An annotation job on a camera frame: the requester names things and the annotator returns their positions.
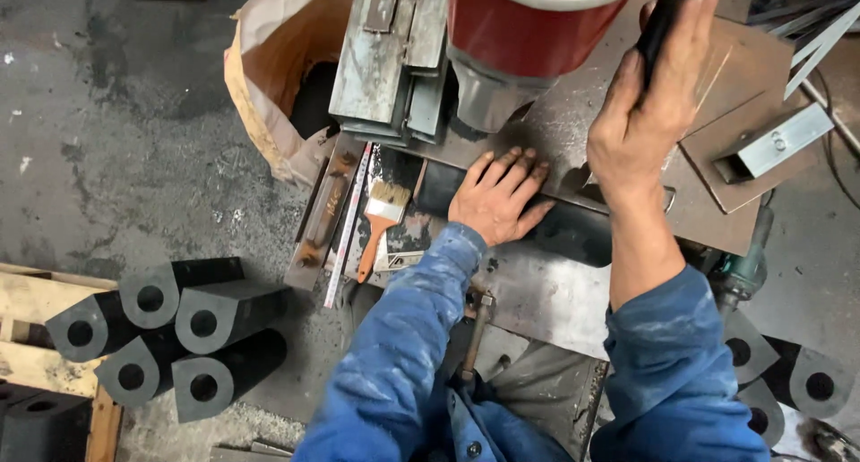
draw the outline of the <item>blue sleeve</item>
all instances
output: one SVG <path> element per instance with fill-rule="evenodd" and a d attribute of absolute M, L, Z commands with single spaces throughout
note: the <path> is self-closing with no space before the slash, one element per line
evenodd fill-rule
<path fill-rule="evenodd" d="M 413 454 L 448 333 L 463 317 L 469 279 L 486 250 L 477 232 L 451 223 L 418 264 L 391 278 L 332 371 L 294 462 Z"/>
<path fill-rule="evenodd" d="M 735 400 L 732 356 L 708 281 L 687 266 L 607 314 L 615 420 L 594 434 L 592 460 L 770 460 Z"/>

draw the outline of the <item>person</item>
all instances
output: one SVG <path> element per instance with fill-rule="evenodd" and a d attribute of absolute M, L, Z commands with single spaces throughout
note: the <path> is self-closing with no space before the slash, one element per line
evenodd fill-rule
<path fill-rule="evenodd" d="M 605 347 L 615 419 L 592 437 L 595 461 L 770 459 L 735 399 L 708 282 L 686 266 L 661 207 L 661 165 L 692 124 L 716 1 L 681 1 L 647 91 L 640 54 L 624 55 L 588 134 L 612 236 Z M 436 376 L 482 255 L 523 237 L 553 206 L 523 213 L 548 174 L 536 158 L 513 148 L 475 161 L 448 225 L 417 265 L 391 278 L 357 329 L 294 461 L 571 459 L 498 402 Z"/>

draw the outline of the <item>jacket button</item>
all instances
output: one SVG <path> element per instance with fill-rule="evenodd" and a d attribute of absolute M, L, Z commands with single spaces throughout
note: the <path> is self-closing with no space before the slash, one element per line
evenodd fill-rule
<path fill-rule="evenodd" d="M 481 455 L 481 443 L 478 441 L 474 441 L 466 447 L 466 455 L 470 458 L 475 458 Z"/>

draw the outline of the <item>hand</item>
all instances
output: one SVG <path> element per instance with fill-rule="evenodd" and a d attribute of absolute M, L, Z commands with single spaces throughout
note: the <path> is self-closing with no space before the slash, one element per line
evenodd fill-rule
<path fill-rule="evenodd" d="M 511 148 L 496 161 L 493 156 L 488 151 L 472 164 L 448 208 L 449 221 L 475 229 L 488 247 L 523 238 L 555 205 L 542 202 L 522 214 L 550 172 L 546 162 L 534 166 L 537 153 L 532 148 L 525 154 Z"/>
<path fill-rule="evenodd" d="M 588 132 L 588 164 L 613 212 L 661 202 L 663 161 L 696 116 L 694 90 L 708 51 L 717 0 L 681 0 L 642 95 L 644 64 L 630 49 Z M 653 4 L 642 8 L 640 24 Z"/>

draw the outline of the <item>wooden brush handle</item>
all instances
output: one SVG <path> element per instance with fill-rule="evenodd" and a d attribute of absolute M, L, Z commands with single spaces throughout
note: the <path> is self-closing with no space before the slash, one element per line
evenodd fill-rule
<path fill-rule="evenodd" d="M 364 282 L 367 276 L 371 274 L 373 269 L 373 261 L 376 259 L 376 251 L 379 247 L 379 238 L 385 229 L 393 225 L 393 222 L 382 221 L 371 218 L 371 237 L 367 239 L 365 251 L 361 254 L 361 262 L 359 262 L 359 282 Z"/>

